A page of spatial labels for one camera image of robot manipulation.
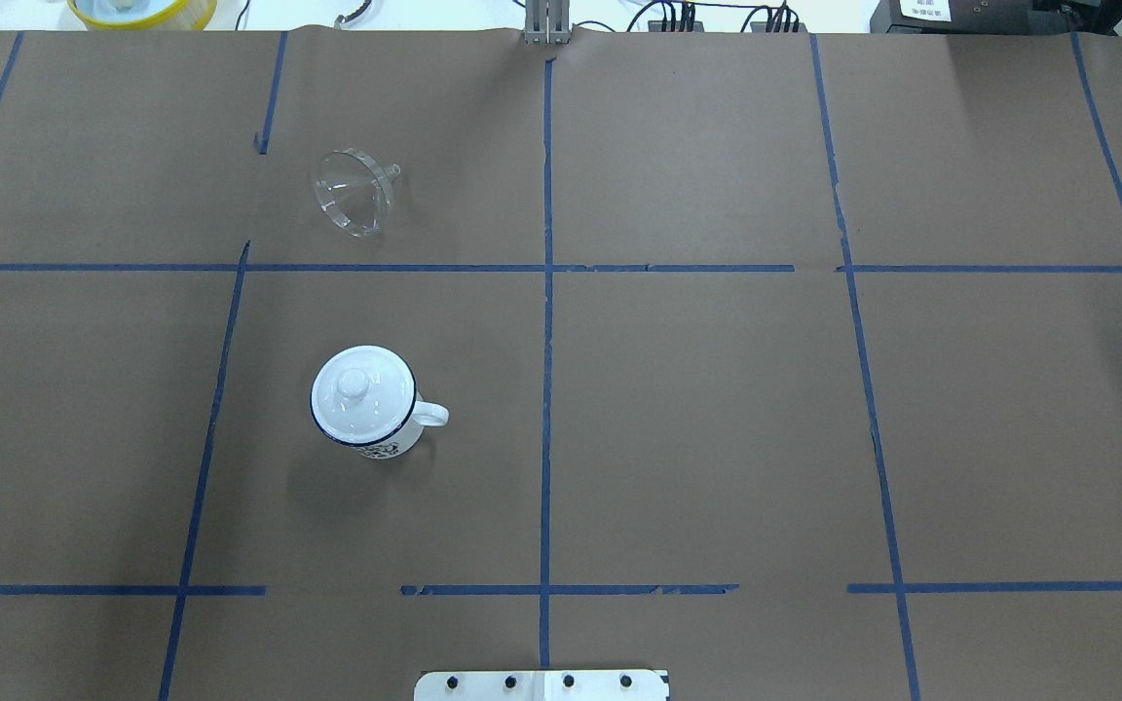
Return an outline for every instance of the transparent object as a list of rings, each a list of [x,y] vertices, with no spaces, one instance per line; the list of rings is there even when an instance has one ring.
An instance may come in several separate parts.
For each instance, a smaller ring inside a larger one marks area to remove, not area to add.
[[[314,194],[331,223],[352,236],[383,231],[392,216],[393,181],[401,166],[383,167],[365,151],[331,151],[314,166]]]

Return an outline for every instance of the mug lid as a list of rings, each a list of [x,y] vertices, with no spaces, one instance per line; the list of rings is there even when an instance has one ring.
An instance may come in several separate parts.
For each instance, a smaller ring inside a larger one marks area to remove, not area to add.
[[[378,345],[339,351],[311,387],[311,413],[340,443],[369,445],[396,433],[414,409],[414,373]]]

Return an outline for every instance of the black device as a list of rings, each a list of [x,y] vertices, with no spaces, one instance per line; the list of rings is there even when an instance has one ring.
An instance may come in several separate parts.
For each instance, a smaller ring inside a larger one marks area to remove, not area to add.
[[[1067,34],[1072,22],[1060,12],[1034,10],[1032,0],[935,0],[948,3],[949,21],[903,15],[900,1],[882,0],[868,20],[873,34]],[[1078,0],[1085,3],[1089,0]]]
[[[868,20],[873,34],[1015,34],[1088,31],[1114,34],[1122,0],[932,0],[949,9],[949,21],[931,21],[903,12],[903,3],[882,0]]]

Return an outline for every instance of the label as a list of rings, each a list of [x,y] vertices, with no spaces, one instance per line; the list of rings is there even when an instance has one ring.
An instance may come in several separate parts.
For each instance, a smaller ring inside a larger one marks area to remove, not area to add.
[[[899,10],[905,18],[949,22],[949,0],[899,0]]]

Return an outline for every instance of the printed design on mug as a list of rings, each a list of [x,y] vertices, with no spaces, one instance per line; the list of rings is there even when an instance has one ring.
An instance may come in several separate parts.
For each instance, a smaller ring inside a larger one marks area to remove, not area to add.
[[[395,442],[379,445],[368,445],[366,448],[355,448],[358,450],[358,453],[368,458],[392,458],[401,452],[401,445]]]

